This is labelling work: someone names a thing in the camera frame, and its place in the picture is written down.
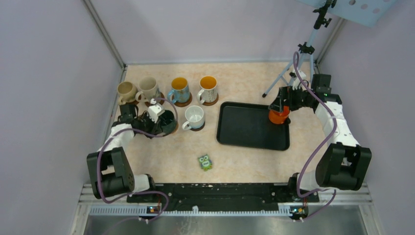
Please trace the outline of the dark green mug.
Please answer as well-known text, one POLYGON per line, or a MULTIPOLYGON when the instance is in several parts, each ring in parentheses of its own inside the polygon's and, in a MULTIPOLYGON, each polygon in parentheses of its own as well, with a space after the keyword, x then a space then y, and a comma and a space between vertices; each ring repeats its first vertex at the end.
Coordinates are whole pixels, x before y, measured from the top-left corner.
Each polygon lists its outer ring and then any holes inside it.
POLYGON ((178 123, 172 111, 165 110, 159 116, 158 127, 163 136, 173 134, 176 131, 178 123))

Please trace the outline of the beige round mug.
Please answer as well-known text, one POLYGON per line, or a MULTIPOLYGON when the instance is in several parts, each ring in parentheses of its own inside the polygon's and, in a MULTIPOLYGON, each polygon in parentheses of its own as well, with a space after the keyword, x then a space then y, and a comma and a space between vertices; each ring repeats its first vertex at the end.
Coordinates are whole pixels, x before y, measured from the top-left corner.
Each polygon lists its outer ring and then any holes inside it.
POLYGON ((133 83, 124 81, 118 85, 117 93, 119 95, 117 99, 117 104, 124 105, 127 103, 136 102, 136 95, 138 93, 138 89, 133 83))

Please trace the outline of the tall cream patterned mug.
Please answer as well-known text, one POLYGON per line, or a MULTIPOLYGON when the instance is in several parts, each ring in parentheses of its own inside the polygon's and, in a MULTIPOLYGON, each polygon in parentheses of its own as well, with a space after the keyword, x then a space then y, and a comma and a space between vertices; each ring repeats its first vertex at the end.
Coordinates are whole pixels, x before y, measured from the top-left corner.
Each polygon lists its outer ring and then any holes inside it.
POLYGON ((138 89, 135 99, 137 102, 147 102, 153 98, 161 98, 161 92, 159 89, 158 82, 153 77, 145 77, 138 83, 138 89))

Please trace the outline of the blue mug yellow inside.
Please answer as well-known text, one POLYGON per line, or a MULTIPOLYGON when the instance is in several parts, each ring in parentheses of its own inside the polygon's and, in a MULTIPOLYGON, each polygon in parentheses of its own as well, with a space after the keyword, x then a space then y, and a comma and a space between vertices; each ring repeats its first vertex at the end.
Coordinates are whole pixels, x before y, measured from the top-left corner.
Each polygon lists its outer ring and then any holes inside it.
POLYGON ((188 81, 183 77, 174 78, 171 82, 171 90, 167 95, 170 102, 186 103, 190 100, 190 89, 188 81))

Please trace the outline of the black mug orange inside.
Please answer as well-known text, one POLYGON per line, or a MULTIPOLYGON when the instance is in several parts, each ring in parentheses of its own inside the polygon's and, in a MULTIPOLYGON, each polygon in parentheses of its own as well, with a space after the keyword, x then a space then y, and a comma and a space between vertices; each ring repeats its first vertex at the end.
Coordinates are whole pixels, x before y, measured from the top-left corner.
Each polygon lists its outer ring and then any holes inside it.
POLYGON ((270 110, 268 114, 268 118, 270 122, 273 124, 283 124, 290 114, 290 109, 288 106, 283 107, 282 112, 277 112, 274 110, 270 110))

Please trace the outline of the plain white mug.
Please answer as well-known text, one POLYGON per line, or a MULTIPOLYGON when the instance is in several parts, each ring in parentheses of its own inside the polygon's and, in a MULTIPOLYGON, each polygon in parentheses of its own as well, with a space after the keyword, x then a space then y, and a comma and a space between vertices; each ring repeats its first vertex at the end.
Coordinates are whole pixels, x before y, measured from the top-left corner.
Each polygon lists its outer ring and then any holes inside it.
POLYGON ((184 113, 185 122, 182 124, 183 130, 199 128, 205 123, 205 113, 200 106, 193 105, 186 109, 184 113))

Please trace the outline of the white mug yellow inside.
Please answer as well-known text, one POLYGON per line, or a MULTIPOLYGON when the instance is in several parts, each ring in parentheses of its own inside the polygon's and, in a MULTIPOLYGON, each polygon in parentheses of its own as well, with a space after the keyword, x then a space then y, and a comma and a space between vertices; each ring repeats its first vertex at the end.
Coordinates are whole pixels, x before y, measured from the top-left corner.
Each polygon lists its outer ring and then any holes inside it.
POLYGON ((205 76, 200 80, 200 90, 197 93, 197 100, 200 104, 203 102, 212 102, 218 95, 217 80, 212 76, 205 76))

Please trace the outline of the black serving tray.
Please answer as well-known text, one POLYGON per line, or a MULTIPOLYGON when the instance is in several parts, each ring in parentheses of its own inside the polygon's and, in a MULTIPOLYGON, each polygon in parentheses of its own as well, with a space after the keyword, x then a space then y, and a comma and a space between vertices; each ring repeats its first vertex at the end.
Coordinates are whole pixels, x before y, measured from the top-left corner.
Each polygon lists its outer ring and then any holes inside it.
POLYGON ((273 124, 267 105, 224 102, 220 106, 216 139, 220 144, 285 151, 290 147, 290 120, 273 124))

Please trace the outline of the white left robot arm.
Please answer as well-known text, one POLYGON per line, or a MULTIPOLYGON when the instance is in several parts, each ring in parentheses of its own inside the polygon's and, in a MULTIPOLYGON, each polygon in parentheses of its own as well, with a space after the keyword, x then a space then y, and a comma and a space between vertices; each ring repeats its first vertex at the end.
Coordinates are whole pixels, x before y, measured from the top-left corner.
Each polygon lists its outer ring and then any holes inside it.
POLYGON ((162 137, 170 132, 175 115, 157 103, 141 115, 135 104, 120 105, 120 115, 112 124, 111 133, 97 152, 87 156, 87 166, 93 194, 97 199, 138 192, 144 202, 157 196, 153 178, 149 174, 135 175, 125 149, 136 134, 148 138, 162 137))

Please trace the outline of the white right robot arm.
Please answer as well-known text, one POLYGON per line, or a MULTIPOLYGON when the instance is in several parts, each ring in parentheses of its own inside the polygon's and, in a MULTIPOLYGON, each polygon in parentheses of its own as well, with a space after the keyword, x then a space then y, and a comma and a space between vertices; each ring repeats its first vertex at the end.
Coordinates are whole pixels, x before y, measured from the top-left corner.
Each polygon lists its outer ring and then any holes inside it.
POLYGON ((294 82, 280 87, 269 105, 268 118, 273 124, 286 124, 290 112, 311 108, 320 121, 325 139, 313 151, 296 183, 287 188, 294 202, 327 189, 353 190, 361 188, 372 153, 354 138, 343 113, 343 102, 330 88, 331 76, 315 74, 308 83, 302 71, 293 71, 294 82))

